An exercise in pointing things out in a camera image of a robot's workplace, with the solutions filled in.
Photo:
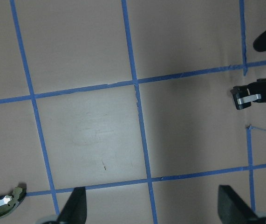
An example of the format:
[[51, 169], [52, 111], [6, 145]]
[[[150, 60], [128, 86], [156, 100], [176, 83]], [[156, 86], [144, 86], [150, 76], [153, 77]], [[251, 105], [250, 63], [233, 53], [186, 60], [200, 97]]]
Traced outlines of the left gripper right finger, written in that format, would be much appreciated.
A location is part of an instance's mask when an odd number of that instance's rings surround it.
[[223, 224], [260, 224], [258, 216], [230, 185], [219, 185], [217, 211]]

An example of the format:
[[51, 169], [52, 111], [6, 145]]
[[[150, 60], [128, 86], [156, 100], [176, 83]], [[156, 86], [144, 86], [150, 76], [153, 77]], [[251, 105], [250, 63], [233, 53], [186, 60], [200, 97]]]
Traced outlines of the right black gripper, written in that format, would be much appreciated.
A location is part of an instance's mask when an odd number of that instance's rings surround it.
[[246, 109], [252, 103], [266, 103], [266, 78], [257, 79], [247, 85], [234, 86], [230, 93], [237, 110]]

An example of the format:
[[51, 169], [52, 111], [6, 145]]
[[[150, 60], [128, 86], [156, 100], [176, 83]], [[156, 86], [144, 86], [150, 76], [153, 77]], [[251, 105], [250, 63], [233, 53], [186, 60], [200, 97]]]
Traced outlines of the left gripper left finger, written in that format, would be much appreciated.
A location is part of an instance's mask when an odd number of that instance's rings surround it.
[[59, 224], [85, 224], [87, 220], [86, 188], [74, 188], [57, 218]]

